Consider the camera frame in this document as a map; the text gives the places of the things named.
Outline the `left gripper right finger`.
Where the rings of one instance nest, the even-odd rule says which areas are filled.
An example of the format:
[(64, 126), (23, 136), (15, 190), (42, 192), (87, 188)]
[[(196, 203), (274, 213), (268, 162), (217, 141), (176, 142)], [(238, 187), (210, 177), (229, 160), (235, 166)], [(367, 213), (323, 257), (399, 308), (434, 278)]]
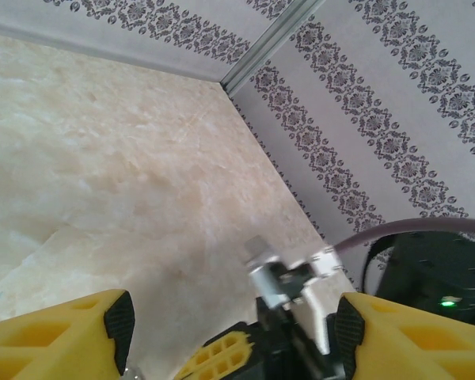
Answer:
[(475, 379), (475, 325), (347, 292), (335, 333), (348, 379)]

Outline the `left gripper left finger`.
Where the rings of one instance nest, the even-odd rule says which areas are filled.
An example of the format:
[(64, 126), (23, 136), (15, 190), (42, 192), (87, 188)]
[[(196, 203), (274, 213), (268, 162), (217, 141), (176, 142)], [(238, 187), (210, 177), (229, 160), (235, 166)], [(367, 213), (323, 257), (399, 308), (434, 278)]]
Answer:
[(123, 289), (0, 321), (0, 379), (118, 379), (133, 332)]

